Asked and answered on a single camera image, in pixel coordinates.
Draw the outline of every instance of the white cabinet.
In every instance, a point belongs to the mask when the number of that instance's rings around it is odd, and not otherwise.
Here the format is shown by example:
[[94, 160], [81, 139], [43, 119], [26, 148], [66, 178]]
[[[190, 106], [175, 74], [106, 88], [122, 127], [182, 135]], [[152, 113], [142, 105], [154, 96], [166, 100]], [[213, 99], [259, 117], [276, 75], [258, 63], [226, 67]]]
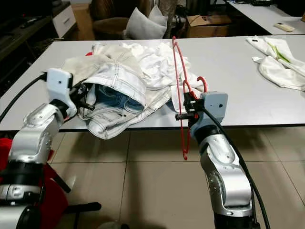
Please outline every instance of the white cabinet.
[[53, 18], [53, 24], [58, 36], [63, 37], [66, 32], [76, 23], [71, 5]]

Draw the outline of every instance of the tile floor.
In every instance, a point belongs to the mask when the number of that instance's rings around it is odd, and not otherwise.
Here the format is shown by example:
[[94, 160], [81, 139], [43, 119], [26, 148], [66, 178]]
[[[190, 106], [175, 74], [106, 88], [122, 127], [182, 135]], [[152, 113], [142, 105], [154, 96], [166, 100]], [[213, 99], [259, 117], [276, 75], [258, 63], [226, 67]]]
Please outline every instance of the tile floor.
[[[304, 229], [305, 127], [227, 132], [260, 190], [271, 228]], [[68, 201], [102, 204], [99, 212], [81, 214], [79, 229], [111, 220], [132, 229], [214, 228], [198, 146], [192, 141], [183, 161], [179, 131], [125, 131], [108, 141], [60, 133], [53, 148], [51, 166], [72, 187]], [[260, 210], [258, 219], [263, 225]], [[72, 229], [73, 220], [65, 215], [57, 229]]]

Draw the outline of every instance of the white table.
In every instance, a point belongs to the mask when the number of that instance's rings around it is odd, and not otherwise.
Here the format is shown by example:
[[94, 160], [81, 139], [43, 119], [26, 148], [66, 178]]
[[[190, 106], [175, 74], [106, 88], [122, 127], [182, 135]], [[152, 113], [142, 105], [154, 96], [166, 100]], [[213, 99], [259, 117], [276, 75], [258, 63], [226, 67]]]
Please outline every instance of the white table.
[[[305, 36], [277, 36], [286, 39], [292, 53], [304, 59]], [[192, 72], [207, 79], [210, 91], [226, 92], [229, 101], [224, 126], [244, 125], [304, 125], [305, 93], [279, 88], [266, 80], [251, 59], [264, 55], [246, 42], [245, 37], [180, 39], [183, 55], [189, 58]], [[166, 40], [125, 41], [155, 46]], [[41, 71], [61, 67], [69, 57], [82, 56], [95, 41], [54, 42], [22, 77], [0, 99], [0, 112], [14, 95]], [[0, 124], [0, 131], [19, 130], [24, 116], [42, 103], [47, 103], [45, 82], [37, 82], [16, 102]], [[177, 128], [171, 103], [130, 128]], [[78, 117], [67, 122], [61, 131], [85, 130]]]
[[[275, 5], [269, 7], [253, 6], [251, 4], [235, 4], [232, 1], [229, 4], [272, 35], [305, 34], [305, 22], [301, 21], [302, 17], [292, 17]], [[286, 32], [274, 27], [274, 24], [278, 22], [290, 25], [295, 30], [293, 32]]]

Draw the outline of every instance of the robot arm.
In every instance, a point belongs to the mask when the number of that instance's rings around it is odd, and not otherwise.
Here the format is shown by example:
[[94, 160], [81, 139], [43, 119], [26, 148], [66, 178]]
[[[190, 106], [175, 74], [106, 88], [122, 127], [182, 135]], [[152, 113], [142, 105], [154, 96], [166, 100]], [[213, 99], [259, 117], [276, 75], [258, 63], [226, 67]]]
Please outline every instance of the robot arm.
[[51, 102], [27, 115], [13, 139], [8, 164], [0, 173], [1, 229], [40, 228], [38, 205], [44, 194], [41, 181], [52, 139], [64, 120], [76, 115], [75, 104], [79, 105], [80, 98], [88, 91], [83, 84], [72, 88], [71, 83], [71, 74], [49, 69], [47, 88]]
[[252, 188], [240, 165], [239, 157], [227, 138], [207, 114], [220, 123], [225, 115], [228, 96], [219, 92], [202, 93], [199, 99], [184, 94], [186, 114], [176, 119], [188, 119], [191, 136], [200, 146], [201, 166], [209, 186], [216, 229], [259, 229], [254, 222]]

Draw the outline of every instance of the white fabric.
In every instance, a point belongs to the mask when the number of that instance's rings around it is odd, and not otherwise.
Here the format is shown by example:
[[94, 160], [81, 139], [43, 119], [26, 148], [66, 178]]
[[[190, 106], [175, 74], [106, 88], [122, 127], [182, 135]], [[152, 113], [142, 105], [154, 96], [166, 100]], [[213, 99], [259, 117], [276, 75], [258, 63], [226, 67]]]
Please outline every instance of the white fabric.
[[166, 29], [166, 26], [151, 21], [135, 8], [128, 20], [124, 36], [136, 40], [161, 39]]
[[285, 40], [273, 38], [246, 38], [255, 48], [268, 55], [253, 57], [260, 64], [260, 73], [280, 87], [305, 90], [305, 62], [293, 57]]
[[[169, 43], [160, 43], [155, 48], [97, 43], [92, 53], [93, 56], [67, 59], [62, 69], [74, 75], [74, 84], [82, 80], [93, 84], [85, 102], [95, 105], [95, 109], [80, 109], [79, 116], [88, 121], [88, 130], [94, 135], [102, 139], [115, 137], [170, 98], [179, 111], [173, 50]], [[202, 83], [188, 71], [187, 58], [183, 59], [191, 86], [203, 89]], [[177, 59], [177, 67], [182, 92], [184, 76], [180, 59]], [[194, 91], [199, 96], [201, 91]]]
[[[134, 57], [137, 59], [141, 70], [143, 71], [143, 79], [146, 87], [150, 90], [158, 90], [167, 86], [171, 87], [171, 97], [175, 111], [179, 112], [179, 100], [177, 92], [177, 80], [176, 71], [174, 66], [173, 50], [170, 47], [170, 43], [160, 43], [156, 48], [149, 48], [140, 44], [134, 43], [131, 45], [123, 44], [124, 48], [130, 49]], [[176, 52], [177, 69], [179, 74], [179, 83], [182, 85], [184, 80], [182, 63], [180, 56]], [[187, 77], [190, 86], [193, 88], [197, 96], [203, 92], [203, 85], [201, 81], [197, 81], [197, 76], [188, 69], [191, 67], [187, 58], [183, 58]], [[184, 102], [183, 87], [180, 87], [180, 94], [182, 104]]]

